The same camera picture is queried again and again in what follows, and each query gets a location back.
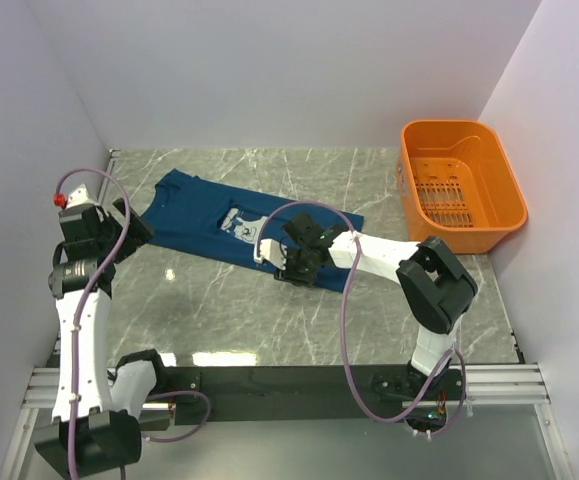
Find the blue t shirt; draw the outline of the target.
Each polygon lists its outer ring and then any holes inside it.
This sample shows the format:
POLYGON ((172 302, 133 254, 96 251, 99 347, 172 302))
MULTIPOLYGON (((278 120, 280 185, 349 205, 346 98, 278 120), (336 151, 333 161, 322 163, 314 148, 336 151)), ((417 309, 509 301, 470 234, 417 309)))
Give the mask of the blue t shirt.
POLYGON ((296 249, 283 230, 295 216, 305 213, 323 229, 345 224, 332 211, 315 205, 287 208, 267 219, 289 202, 173 169, 155 185, 154 199, 142 219, 153 230, 150 243, 155 246, 273 274, 273 265, 254 261, 260 233, 296 249))

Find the orange plastic basket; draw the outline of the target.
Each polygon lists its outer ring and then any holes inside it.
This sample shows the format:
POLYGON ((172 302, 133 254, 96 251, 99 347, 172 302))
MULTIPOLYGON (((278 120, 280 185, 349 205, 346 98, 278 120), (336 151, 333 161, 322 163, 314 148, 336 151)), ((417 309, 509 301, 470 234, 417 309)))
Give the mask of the orange plastic basket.
POLYGON ((486 254, 528 211, 500 140, 471 120, 405 125, 395 176, 408 238, 441 238, 456 254, 486 254))

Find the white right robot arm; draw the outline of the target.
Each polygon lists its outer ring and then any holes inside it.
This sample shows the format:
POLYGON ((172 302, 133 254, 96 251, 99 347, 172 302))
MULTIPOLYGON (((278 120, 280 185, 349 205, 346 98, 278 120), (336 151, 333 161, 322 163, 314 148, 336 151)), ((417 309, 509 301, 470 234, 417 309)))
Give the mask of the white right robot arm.
POLYGON ((323 229, 306 213, 283 231, 292 247, 263 239, 255 248, 255 260, 271 263, 277 280, 313 286, 326 268, 356 269, 401 287, 419 324, 408 387, 418 398, 433 397, 449 365, 442 356, 454 346, 457 326, 478 293, 475 280, 445 242, 434 236, 419 243, 389 240, 341 224, 323 229))

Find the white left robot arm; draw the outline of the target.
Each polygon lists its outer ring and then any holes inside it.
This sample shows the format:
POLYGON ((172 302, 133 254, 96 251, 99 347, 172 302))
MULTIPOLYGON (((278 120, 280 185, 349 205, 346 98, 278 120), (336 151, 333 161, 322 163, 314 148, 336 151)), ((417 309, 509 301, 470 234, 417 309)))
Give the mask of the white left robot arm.
POLYGON ((122 199, 113 203, 124 216, 118 222, 83 187, 54 203, 64 237, 48 278, 60 325, 59 383, 51 424, 34 446, 62 478, 82 479, 140 459, 143 404, 162 399, 169 378, 154 349, 122 357, 114 373, 106 366, 115 266, 148 243, 152 229, 122 199))

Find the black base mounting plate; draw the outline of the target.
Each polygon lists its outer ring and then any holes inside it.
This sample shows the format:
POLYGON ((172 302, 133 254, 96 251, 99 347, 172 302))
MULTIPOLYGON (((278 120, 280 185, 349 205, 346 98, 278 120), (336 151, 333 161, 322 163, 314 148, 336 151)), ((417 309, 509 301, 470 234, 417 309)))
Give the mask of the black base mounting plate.
MULTIPOLYGON (((425 378, 405 365, 353 365, 359 396, 376 416, 408 407, 425 378)), ((167 367, 156 390, 175 410, 176 425, 210 421, 364 418, 341 365, 167 367)))

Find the aluminium frame rail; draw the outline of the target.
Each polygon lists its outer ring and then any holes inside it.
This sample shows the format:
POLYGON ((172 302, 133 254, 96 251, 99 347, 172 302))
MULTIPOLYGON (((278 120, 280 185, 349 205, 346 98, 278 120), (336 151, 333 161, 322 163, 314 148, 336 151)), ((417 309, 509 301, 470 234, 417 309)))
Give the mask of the aluminium frame rail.
MULTIPOLYGON (((474 405, 550 404, 537 364, 467 365, 467 398, 474 405)), ((34 368, 26 387, 22 409, 53 409, 58 392, 57 368, 34 368)))

